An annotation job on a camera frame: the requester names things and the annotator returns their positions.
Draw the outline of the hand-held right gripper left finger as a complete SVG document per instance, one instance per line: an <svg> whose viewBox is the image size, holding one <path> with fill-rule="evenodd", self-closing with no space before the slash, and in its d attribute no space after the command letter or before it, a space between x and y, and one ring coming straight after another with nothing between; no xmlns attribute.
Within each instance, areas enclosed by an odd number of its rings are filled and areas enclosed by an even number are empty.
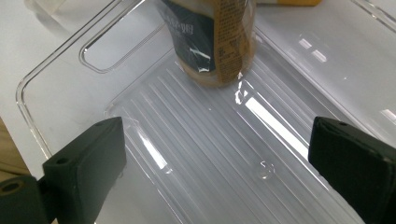
<svg viewBox="0 0 396 224"><path fill-rule="evenodd" d="M126 165L122 118L105 119L43 164L59 224L93 224Z"/></svg>

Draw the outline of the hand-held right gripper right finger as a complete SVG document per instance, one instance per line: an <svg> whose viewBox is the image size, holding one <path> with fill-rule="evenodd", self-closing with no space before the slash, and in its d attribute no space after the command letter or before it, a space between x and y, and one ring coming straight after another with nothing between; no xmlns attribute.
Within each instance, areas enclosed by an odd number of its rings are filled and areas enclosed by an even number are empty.
<svg viewBox="0 0 396 224"><path fill-rule="evenodd" d="M336 119L314 119L308 161L366 224L396 224L396 148Z"/></svg>

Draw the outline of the clear plastic tray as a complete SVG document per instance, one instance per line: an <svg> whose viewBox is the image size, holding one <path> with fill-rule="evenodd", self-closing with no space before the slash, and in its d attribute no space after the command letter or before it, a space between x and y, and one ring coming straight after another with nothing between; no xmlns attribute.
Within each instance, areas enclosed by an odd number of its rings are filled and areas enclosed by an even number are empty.
<svg viewBox="0 0 396 224"><path fill-rule="evenodd" d="M127 163L95 224L363 224L308 163L315 117L396 147L396 0L260 6L249 71L182 70L153 0L114 0L16 98L52 156L120 117Z"/></svg>

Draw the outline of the orange drink bottle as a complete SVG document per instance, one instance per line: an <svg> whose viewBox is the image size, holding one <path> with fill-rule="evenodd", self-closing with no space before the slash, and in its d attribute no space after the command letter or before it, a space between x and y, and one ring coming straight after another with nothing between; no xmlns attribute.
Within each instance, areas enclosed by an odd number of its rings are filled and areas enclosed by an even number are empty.
<svg viewBox="0 0 396 224"><path fill-rule="evenodd" d="M254 57L256 0L155 0L179 64L212 87L244 75Z"/></svg>

